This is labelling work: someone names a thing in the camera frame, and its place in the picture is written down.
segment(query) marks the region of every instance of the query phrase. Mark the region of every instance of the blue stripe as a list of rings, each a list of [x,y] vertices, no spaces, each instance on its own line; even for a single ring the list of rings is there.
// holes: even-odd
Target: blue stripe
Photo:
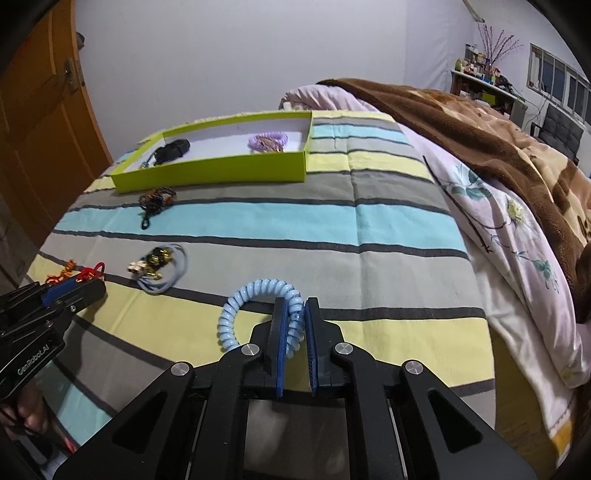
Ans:
[[[136,235],[211,236],[295,240],[355,245],[382,244],[465,252],[449,215],[406,205],[302,205],[295,203],[205,203],[175,205],[140,228],[139,207],[83,208],[67,212],[60,231]]]
[[[80,445],[98,432],[111,416],[97,407],[50,362],[35,377],[47,404]]]
[[[396,130],[380,127],[358,127],[356,125],[316,125],[312,138],[383,138],[394,142],[408,143],[406,135]]]

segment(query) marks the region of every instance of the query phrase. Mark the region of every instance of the window frame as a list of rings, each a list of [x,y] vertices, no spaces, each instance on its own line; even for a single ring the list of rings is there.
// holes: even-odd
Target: window frame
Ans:
[[[542,78],[544,75],[544,62],[551,63],[552,65],[552,84],[549,87],[549,92],[544,90],[544,84],[542,82]],[[538,72],[533,72],[532,69],[535,67],[535,64],[538,65]],[[562,100],[559,100],[557,97],[554,96],[554,81],[556,79],[556,64],[560,63],[564,66],[564,86],[563,86],[563,95]],[[533,43],[530,44],[530,64],[528,66],[527,71],[527,88],[533,90],[535,93],[545,97],[549,102],[551,102],[554,106],[557,106],[560,110],[565,112],[568,116],[572,117],[578,123],[584,125],[588,131],[591,131],[591,124],[586,120],[586,113],[587,113],[587,105],[591,100],[591,84],[589,81],[580,74],[574,67],[566,63],[564,60],[552,55],[550,52],[545,51],[543,48],[534,45]],[[570,79],[574,78],[574,85],[575,85],[575,92],[574,92],[574,102],[573,107],[569,107],[569,95],[570,95]],[[577,90],[579,85],[583,86],[584,93],[583,93],[583,109],[581,110],[581,115],[579,115],[576,111],[577,105]]]

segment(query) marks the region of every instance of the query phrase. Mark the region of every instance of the black gripper frame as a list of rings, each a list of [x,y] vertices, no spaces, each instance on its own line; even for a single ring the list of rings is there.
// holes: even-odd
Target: black gripper frame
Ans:
[[[105,296],[98,279],[31,283],[0,297],[0,404],[11,404],[63,348],[76,312]]]
[[[219,362],[178,362],[86,442],[56,480],[240,480],[248,404],[297,401],[282,394],[278,349],[287,306]],[[534,480],[535,474],[427,367],[375,360],[304,307],[312,399],[345,401],[350,478],[359,480]]]

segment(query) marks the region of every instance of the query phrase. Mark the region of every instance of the human hand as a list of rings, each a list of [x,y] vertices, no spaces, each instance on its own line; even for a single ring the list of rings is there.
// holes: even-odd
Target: human hand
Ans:
[[[4,415],[0,414],[0,423],[8,436],[14,439],[14,433],[10,427],[14,424],[11,419],[17,418],[17,412],[6,405],[2,405],[0,409],[4,413]],[[43,401],[43,393],[37,388],[35,382],[29,382],[18,394],[17,410],[18,417],[23,419],[25,427],[39,433],[45,433],[49,428],[49,416]]]

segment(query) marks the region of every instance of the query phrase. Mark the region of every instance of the metal screw cap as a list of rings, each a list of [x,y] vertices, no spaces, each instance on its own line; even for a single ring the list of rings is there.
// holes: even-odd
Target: metal screw cap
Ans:
[[[244,355],[252,356],[256,355],[261,349],[255,343],[247,343],[246,345],[242,345],[240,351],[244,353]]]
[[[335,345],[335,350],[341,355],[349,355],[353,351],[353,345],[347,342],[337,343]]]
[[[182,377],[183,375],[186,375],[187,373],[189,373],[189,370],[191,370],[191,367],[185,362],[177,362],[170,367],[170,371],[172,372],[172,374],[177,377]]]
[[[404,368],[406,368],[408,373],[418,375],[423,371],[423,364],[416,360],[411,360],[410,362],[407,362]]]

